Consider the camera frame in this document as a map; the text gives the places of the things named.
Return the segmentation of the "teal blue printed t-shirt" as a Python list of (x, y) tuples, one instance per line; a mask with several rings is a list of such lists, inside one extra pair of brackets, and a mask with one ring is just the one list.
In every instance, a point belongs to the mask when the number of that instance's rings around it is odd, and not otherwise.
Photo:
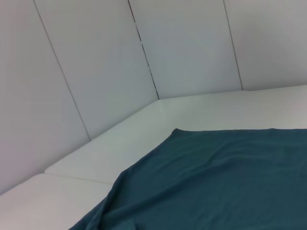
[(175, 129), (70, 230), (307, 230), (307, 129)]

